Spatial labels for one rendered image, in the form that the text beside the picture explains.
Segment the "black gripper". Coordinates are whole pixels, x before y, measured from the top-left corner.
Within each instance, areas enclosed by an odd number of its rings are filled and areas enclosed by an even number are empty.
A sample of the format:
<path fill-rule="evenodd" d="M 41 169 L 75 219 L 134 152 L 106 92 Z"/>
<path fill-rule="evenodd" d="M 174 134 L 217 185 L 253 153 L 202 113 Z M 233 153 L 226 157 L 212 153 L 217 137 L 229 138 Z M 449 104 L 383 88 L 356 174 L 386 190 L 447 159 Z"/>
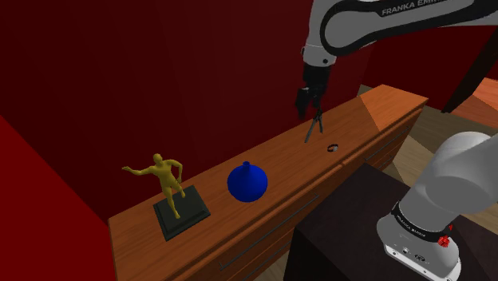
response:
<path fill-rule="evenodd" d="M 330 77 L 330 66 L 313 66 L 304 64 L 302 79 L 306 83 L 305 88 L 297 92 L 295 107 L 298 110 L 298 118 L 303 119 L 306 109 L 312 99 L 312 105 L 318 113 L 322 112 L 321 100 L 325 93 Z"/>

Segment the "wooden chest of drawers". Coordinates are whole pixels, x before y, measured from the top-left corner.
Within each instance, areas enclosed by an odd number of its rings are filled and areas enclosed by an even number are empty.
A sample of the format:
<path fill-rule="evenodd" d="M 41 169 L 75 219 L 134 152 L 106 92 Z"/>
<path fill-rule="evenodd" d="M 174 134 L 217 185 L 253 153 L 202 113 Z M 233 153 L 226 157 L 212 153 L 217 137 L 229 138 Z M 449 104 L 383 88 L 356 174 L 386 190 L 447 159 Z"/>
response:
<path fill-rule="evenodd" d="M 166 241 L 154 196 L 109 220 L 117 281 L 253 281 L 290 246 L 296 224 L 362 164 L 389 160 L 426 98 L 380 85 L 323 116 L 323 133 L 303 123 L 185 181 L 211 215 Z M 268 178 L 253 203 L 227 189 L 244 161 Z"/>

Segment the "blue round vase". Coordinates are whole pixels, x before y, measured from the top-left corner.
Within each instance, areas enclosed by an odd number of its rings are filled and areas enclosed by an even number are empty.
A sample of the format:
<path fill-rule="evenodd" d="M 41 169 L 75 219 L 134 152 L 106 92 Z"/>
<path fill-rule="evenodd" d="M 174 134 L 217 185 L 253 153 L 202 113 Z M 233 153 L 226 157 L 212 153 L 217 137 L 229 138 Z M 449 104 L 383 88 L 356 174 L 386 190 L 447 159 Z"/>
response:
<path fill-rule="evenodd" d="M 266 192 L 267 174 L 258 166 L 244 161 L 234 168 L 227 178 L 227 189 L 240 202 L 250 203 L 258 200 Z"/>

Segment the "dark robot stand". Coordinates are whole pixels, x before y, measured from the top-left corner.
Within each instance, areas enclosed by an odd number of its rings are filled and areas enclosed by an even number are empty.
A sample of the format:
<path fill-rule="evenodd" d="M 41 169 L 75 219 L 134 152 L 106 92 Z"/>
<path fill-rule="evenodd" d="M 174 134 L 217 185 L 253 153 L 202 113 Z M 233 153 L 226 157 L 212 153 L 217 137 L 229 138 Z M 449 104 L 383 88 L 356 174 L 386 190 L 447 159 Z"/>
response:
<path fill-rule="evenodd" d="M 428 281 L 389 257 L 377 221 L 408 191 L 362 165 L 294 229 L 283 281 Z M 498 235 L 464 216 L 454 221 L 457 281 L 498 281 Z"/>

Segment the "gold figure on dark base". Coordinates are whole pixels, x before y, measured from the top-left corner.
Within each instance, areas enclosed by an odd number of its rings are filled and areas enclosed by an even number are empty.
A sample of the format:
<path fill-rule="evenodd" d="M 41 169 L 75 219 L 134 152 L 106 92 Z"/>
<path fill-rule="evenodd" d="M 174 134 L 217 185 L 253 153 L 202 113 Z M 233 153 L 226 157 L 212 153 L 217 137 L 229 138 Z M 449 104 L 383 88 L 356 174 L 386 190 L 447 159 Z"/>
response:
<path fill-rule="evenodd" d="M 160 182 L 164 198 L 152 207 L 164 239 L 169 241 L 211 215 L 194 185 L 181 186 L 183 165 L 177 160 L 164 160 L 156 153 L 154 165 L 136 170 L 125 166 L 122 170 L 135 176 L 154 175 Z"/>

